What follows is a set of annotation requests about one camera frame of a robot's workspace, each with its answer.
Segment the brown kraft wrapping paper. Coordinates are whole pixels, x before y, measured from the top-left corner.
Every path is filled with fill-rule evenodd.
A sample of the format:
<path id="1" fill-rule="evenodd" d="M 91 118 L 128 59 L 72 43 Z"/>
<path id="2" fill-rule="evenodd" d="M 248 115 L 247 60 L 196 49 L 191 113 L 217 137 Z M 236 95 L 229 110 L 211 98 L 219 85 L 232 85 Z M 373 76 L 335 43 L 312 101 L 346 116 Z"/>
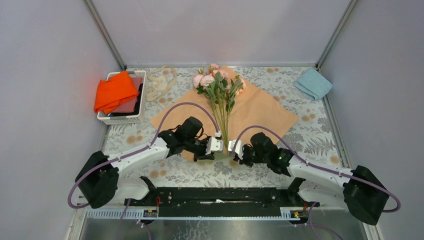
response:
<path id="1" fill-rule="evenodd" d="M 150 120 L 154 128 L 172 129 L 181 125 L 188 117 L 195 117 L 202 122 L 205 134 L 209 136 L 215 134 L 215 126 L 211 119 L 200 108 L 194 106 L 198 104 L 209 113 L 213 112 L 207 97 L 198 94 L 195 89 L 200 85 L 202 78 L 203 75 L 200 73 L 194 74 L 191 83 L 188 84 L 189 91 L 177 100 L 177 103 L 184 102 L 185 105 L 175 107 L 169 115 L 166 115 L 170 109 L 167 107 L 154 116 Z M 270 94 L 247 79 L 243 87 L 244 90 L 235 97 L 235 106 L 229 116 L 227 135 L 230 140 L 235 140 L 245 128 L 253 125 L 266 127 L 279 136 L 284 136 L 299 119 L 297 115 L 281 106 Z"/>

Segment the fake rose stem with bud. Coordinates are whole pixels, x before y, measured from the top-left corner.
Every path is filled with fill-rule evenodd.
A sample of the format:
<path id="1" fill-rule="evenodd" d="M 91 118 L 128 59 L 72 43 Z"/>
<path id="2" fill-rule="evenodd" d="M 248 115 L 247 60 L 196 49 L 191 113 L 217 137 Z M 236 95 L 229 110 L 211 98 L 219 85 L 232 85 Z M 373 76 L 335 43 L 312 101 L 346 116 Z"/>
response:
<path id="1" fill-rule="evenodd" d="M 229 118 L 231 112 L 236 104 L 236 97 L 241 94 L 247 88 L 246 80 L 240 75 L 236 75 L 234 79 L 230 79 L 230 83 L 226 86 L 225 90 L 225 111 L 226 111 L 226 120 L 225 120 L 225 131 L 226 131 L 226 140 L 229 139 Z"/>

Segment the pink fake rose stem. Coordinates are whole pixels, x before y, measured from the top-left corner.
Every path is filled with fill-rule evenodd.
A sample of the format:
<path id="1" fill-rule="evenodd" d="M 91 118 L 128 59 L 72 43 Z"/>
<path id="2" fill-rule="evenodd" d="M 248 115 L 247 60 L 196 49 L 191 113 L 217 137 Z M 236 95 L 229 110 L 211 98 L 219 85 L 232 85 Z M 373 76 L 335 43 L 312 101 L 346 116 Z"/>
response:
<path id="1" fill-rule="evenodd" d="M 222 134 L 224 143 L 227 144 L 226 138 L 226 87 L 228 85 L 228 73 L 220 69 L 219 65 L 212 63 L 207 67 L 207 74 L 214 78 L 214 82 L 207 88 L 211 89 L 208 93 L 209 103 L 214 114 L 215 121 Z"/>

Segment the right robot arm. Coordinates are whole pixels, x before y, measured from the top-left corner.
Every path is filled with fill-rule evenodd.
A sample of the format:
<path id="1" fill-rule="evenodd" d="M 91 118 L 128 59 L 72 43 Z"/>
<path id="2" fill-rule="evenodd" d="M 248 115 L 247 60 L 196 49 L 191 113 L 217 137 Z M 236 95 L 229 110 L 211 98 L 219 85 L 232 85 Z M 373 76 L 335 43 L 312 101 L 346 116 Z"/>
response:
<path id="1" fill-rule="evenodd" d="M 375 226 L 389 199 L 384 185 L 368 168 L 332 167 L 301 160 L 295 151 L 278 147 L 263 132 L 254 134 L 247 144 L 231 140 L 228 152 L 240 165 L 265 164 L 276 174 L 292 177 L 286 198 L 293 206 L 317 202 L 339 207 Z"/>

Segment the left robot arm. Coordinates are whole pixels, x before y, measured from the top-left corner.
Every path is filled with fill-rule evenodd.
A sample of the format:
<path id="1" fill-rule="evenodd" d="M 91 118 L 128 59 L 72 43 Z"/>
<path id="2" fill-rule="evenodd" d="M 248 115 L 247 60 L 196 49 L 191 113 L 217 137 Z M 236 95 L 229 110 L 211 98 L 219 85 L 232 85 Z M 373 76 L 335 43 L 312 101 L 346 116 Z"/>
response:
<path id="1" fill-rule="evenodd" d="M 222 133 L 217 129 L 213 136 L 203 134 L 203 124 L 191 116 L 175 128 L 157 132 L 151 143 L 111 155 L 97 151 L 78 173 L 72 190 L 79 189 L 93 209 L 119 199 L 138 200 L 148 206 L 155 200 L 153 187 L 141 177 L 128 175 L 183 151 L 193 153 L 194 161 L 214 160 L 214 154 L 223 149 Z"/>

